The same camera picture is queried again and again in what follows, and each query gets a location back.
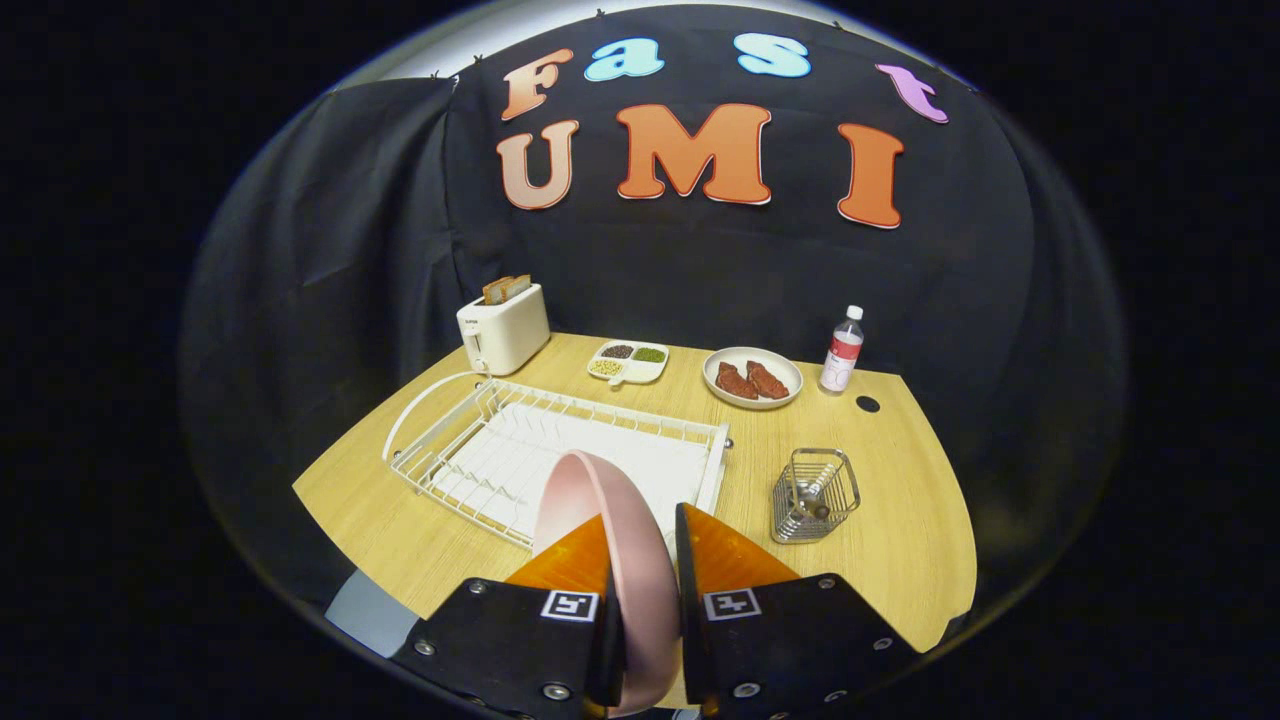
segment wire rack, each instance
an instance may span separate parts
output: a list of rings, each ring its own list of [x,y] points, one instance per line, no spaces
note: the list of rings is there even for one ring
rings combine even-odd
[[[858,478],[840,450],[803,447],[791,452],[773,486],[773,539],[817,542],[861,505]]]
[[[392,436],[426,392],[404,409]],[[531,547],[552,466],[568,450],[590,452],[627,474],[673,548],[676,503],[714,512],[731,445],[728,424],[690,423],[490,378],[389,464],[419,495]]]

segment pink bowl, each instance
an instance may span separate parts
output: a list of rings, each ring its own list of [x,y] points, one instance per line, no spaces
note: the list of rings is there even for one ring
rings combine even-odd
[[[613,584],[622,612],[627,670],[611,717],[657,705],[680,669],[676,570],[662,530],[631,479],[612,462],[571,450],[547,480],[534,528],[534,555],[582,523],[604,516]]]

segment wooden table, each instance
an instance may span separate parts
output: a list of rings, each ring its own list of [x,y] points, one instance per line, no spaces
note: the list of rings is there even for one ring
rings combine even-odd
[[[820,365],[797,363],[805,387],[767,411],[733,407],[701,378],[707,350],[671,347],[650,384],[611,389],[586,374],[605,338],[556,333],[507,380],[682,420],[730,424],[716,516],[801,577],[840,573],[915,650],[938,643],[947,623],[973,602],[978,565],[964,496],[946,454],[902,378],[855,370],[841,397],[818,389]],[[435,380],[467,370],[458,348],[370,413],[293,484],[315,520],[366,575],[421,618],[466,578],[507,578],[530,552],[472,524],[426,495],[415,495],[381,460],[401,410]],[[408,442],[457,405],[475,379],[443,384],[398,433]],[[876,398],[867,413],[858,396]],[[861,506],[827,538],[780,544],[769,537],[771,491],[796,447],[838,447],[850,457]],[[689,707],[684,678],[662,702]]]

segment water bottle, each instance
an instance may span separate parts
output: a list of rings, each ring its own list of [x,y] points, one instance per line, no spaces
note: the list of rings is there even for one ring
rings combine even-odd
[[[849,387],[849,375],[858,364],[858,354],[863,350],[863,328],[858,320],[863,319],[863,309],[850,305],[845,322],[836,325],[831,333],[831,348],[827,351],[827,363],[822,366],[822,378],[818,387],[822,392],[838,397]]]

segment plate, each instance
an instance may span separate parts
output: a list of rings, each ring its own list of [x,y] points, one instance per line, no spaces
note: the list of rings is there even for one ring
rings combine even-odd
[[[618,345],[630,346],[631,355],[626,357],[608,357],[604,355],[607,350]],[[662,352],[662,361],[636,360],[636,352],[643,348]],[[667,368],[668,360],[671,360],[671,350],[666,345],[634,342],[630,340],[611,340],[596,348],[595,354],[591,355],[591,359],[586,361],[586,372],[589,375],[600,378],[602,380],[612,380],[621,377],[621,382],[623,383],[652,383],[662,375],[662,372]],[[617,373],[600,372],[595,369],[596,361],[617,363],[620,369]]]
[[[716,386],[716,377],[719,375],[721,363],[733,365],[745,378],[748,360],[755,360],[760,365],[764,365],[764,369],[773,373],[773,377],[778,378],[778,382],[786,386],[786,388],[791,391],[791,395],[780,397],[778,400],[748,400],[726,392]],[[804,375],[800,374],[800,368],[796,368],[795,363],[787,360],[777,352],[769,352],[768,350],[762,350],[759,347],[726,347],[724,350],[712,352],[710,357],[703,363],[703,379],[707,382],[707,387],[710,388],[716,397],[728,402],[730,405],[737,405],[739,407],[746,407],[748,410],[769,410],[771,407],[782,407],[787,402],[795,400],[796,396],[800,395],[800,391],[804,389]]]

